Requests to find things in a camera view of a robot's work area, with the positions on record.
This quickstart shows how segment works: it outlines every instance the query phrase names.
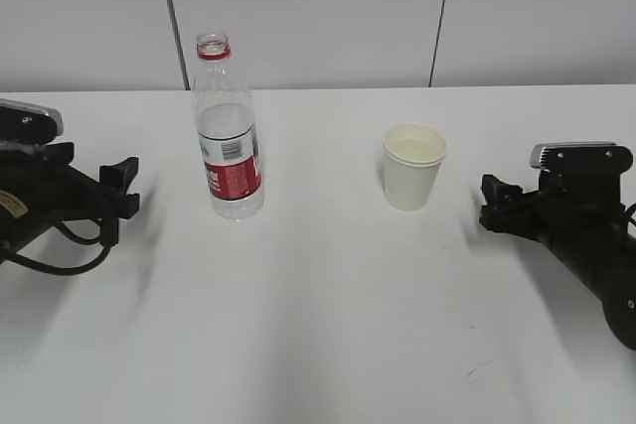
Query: red bottle label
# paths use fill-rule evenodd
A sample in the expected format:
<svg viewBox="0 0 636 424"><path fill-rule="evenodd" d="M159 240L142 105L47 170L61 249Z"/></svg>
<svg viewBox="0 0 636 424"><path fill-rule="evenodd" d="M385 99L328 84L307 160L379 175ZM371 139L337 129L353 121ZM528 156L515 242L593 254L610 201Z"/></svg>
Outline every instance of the red bottle label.
<svg viewBox="0 0 636 424"><path fill-rule="evenodd" d="M231 139L212 139L199 134L199 142L213 196L233 201L256 192L261 176L253 126L242 136Z"/></svg>

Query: paper cup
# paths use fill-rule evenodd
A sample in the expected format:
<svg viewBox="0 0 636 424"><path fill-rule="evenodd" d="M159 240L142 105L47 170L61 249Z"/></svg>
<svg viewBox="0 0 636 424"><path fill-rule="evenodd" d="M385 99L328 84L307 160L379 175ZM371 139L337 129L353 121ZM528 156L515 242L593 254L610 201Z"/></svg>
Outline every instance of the paper cup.
<svg viewBox="0 0 636 424"><path fill-rule="evenodd" d="M400 211L424 207L446 157L446 140L423 124L401 124L384 140L385 196Z"/></svg>

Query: white wall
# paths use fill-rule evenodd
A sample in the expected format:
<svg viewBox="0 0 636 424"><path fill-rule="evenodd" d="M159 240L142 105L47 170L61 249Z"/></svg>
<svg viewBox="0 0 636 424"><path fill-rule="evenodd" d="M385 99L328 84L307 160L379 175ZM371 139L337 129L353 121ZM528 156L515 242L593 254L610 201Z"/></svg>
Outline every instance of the white wall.
<svg viewBox="0 0 636 424"><path fill-rule="evenodd" d="M183 88L165 0L0 0L0 91Z"/></svg>
<svg viewBox="0 0 636 424"><path fill-rule="evenodd" d="M190 78L195 36L228 31L254 87L424 86L441 0L174 0Z"/></svg>
<svg viewBox="0 0 636 424"><path fill-rule="evenodd" d="M446 0L434 86L636 81L636 0Z"/></svg>

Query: barcode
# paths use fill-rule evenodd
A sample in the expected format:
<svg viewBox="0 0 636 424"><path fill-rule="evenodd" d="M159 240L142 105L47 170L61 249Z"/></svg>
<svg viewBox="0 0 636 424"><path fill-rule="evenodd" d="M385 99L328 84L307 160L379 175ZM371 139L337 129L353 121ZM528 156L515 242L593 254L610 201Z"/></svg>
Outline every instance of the barcode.
<svg viewBox="0 0 636 424"><path fill-rule="evenodd" d="M232 143L224 143L221 145L221 151L223 152L224 161L233 161L242 156L242 144L239 141L233 141Z"/></svg>

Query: white table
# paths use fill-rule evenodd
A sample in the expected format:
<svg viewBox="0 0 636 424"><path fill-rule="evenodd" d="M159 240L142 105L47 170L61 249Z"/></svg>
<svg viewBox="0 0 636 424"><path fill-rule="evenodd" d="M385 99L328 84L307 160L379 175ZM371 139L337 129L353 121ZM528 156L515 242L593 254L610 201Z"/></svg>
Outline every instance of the white table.
<svg viewBox="0 0 636 424"><path fill-rule="evenodd" d="M4 96L58 108L87 173L139 156L143 201L84 276L0 267L3 423L635 422L600 303L476 217L483 173L536 185L536 143L636 150L636 86L258 91L265 206L241 222L211 210L187 92ZM415 213L375 166L404 121L450 145ZM25 253L95 251L50 232Z"/></svg>

